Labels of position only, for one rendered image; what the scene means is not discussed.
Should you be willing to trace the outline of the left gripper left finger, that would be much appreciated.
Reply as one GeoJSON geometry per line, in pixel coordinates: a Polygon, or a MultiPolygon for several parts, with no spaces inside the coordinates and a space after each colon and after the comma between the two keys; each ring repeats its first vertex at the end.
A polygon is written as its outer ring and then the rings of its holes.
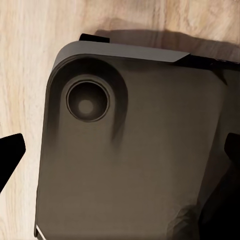
{"type": "Polygon", "coordinates": [[[0,138],[0,193],[26,152],[21,133],[0,138]]]}

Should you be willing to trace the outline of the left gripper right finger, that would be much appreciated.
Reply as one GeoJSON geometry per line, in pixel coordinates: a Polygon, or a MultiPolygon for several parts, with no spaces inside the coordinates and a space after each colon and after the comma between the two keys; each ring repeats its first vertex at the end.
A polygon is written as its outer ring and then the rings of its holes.
{"type": "Polygon", "coordinates": [[[229,133],[225,141],[224,150],[240,173],[240,135],[229,133]]]}

